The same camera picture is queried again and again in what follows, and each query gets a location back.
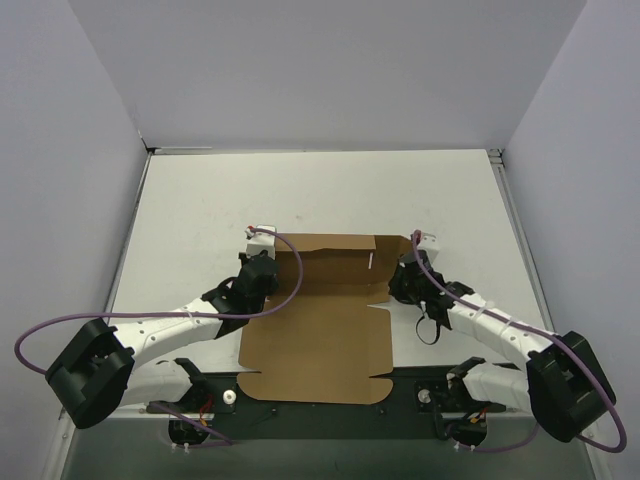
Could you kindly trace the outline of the brown cardboard box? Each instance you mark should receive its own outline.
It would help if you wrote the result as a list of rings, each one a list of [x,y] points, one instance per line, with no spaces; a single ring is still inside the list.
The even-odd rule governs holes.
[[[249,397],[371,405],[393,383],[391,315],[382,308],[401,255],[399,235],[286,234],[276,243],[270,315],[241,330],[237,377]]]

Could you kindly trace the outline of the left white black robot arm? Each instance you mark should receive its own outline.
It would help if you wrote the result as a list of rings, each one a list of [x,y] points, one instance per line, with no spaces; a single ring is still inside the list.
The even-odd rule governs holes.
[[[201,374],[189,361],[164,355],[244,327],[276,292],[278,270],[276,260],[261,252],[245,260],[236,277],[169,315],[114,326],[92,319],[46,370],[45,379],[79,429],[131,403],[160,400],[196,410],[205,398]]]

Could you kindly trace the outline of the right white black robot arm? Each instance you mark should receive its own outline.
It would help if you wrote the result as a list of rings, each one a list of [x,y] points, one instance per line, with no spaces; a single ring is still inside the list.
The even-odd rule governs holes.
[[[580,334],[558,335],[521,322],[410,256],[398,262],[389,292],[418,307],[437,331],[469,336],[507,360],[499,366],[472,357],[450,370],[447,388],[459,405],[490,403],[526,412],[561,442],[577,438],[614,408],[613,389]]]

